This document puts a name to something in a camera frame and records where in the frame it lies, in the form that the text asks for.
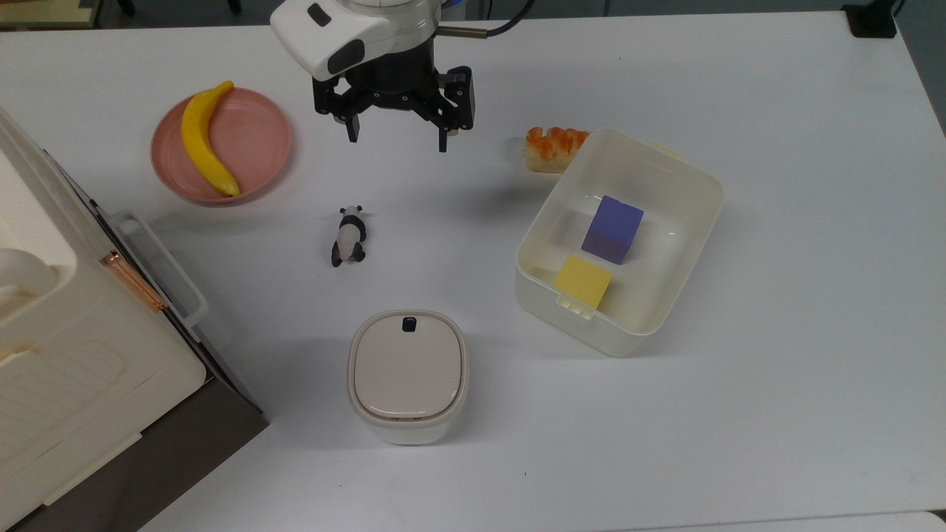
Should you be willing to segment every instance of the plate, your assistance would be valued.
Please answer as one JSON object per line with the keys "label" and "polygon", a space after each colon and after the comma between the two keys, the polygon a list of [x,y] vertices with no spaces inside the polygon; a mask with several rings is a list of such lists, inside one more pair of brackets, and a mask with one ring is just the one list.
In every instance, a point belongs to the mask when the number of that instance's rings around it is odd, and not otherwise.
{"label": "plate", "polygon": [[292,131],[282,110],[269,98],[235,87],[223,95],[210,118],[210,145],[239,184],[228,198],[214,190],[191,162],[181,139],[181,119],[190,98],[174,106],[151,139],[151,165],[179,196],[199,204],[246,202],[259,196],[289,158]]}

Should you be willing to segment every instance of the banana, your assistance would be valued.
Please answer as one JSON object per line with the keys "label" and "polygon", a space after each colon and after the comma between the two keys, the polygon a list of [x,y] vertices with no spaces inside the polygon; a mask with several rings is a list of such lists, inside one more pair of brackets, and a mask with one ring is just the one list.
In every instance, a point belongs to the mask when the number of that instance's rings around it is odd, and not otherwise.
{"label": "banana", "polygon": [[230,170],[214,154],[207,129],[210,126],[210,116],[217,108],[220,97],[233,88],[234,83],[227,80],[213,89],[197,93],[187,103],[181,120],[181,138],[184,140],[187,155],[203,179],[224,196],[238,196],[239,185]]}

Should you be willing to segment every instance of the copper hinge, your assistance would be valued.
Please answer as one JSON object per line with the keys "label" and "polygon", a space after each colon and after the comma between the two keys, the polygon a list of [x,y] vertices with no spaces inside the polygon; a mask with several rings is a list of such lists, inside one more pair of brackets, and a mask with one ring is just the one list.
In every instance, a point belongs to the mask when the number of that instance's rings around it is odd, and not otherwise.
{"label": "copper hinge", "polygon": [[141,275],[117,251],[112,251],[101,262],[149,310],[158,312],[167,308],[167,303],[161,299],[158,292],[145,282],[145,279],[141,278]]}

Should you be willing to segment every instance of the appliance handle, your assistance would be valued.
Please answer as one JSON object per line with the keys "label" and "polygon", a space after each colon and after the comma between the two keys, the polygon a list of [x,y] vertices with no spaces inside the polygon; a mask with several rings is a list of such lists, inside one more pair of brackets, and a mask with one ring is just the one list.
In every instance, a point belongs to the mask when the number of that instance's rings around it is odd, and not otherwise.
{"label": "appliance handle", "polygon": [[135,222],[144,231],[145,235],[151,240],[151,243],[154,244],[154,247],[161,252],[161,255],[165,256],[167,263],[171,265],[171,268],[174,269],[174,272],[177,273],[178,277],[181,278],[184,285],[188,290],[194,295],[194,298],[197,299],[197,308],[191,311],[186,316],[180,316],[181,323],[184,324],[187,328],[192,328],[196,326],[200,320],[202,320],[207,315],[207,300],[203,297],[203,294],[200,290],[197,289],[197,286],[194,285],[193,281],[190,280],[190,277],[184,273],[184,269],[181,268],[181,265],[178,264],[178,261],[171,256],[171,253],[167,250],[165,245],[161,243],[158,239],[158,236],[154,234],[154,231],[151,230],[151,227],[145,223],[144,220],[138,218],[133,212],[128,210],[123,210],[121,212],[115,213],[109,217],[109,225],[112,227],[118,227],[125,222]]}
{"label": "appliance handle", "polygon": [[22,249],[0,248],[0,288],[16,285],[30,295],[46,295],[59,276],[35,255]]}

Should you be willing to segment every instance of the toy panda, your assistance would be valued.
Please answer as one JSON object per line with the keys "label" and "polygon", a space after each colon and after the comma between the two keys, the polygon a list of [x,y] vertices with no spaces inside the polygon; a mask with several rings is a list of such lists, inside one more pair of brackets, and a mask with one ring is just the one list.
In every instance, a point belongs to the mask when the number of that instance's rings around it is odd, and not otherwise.
{"label": "toy panda", "polygon": [[339,209],[344,216],[339,223],[339,237],[332,246],[332,266],[336,268],[343,261],[353,258],[357,262],[364,260],[364,247],[361,243],[368,237],[361,217],[361,205]]}

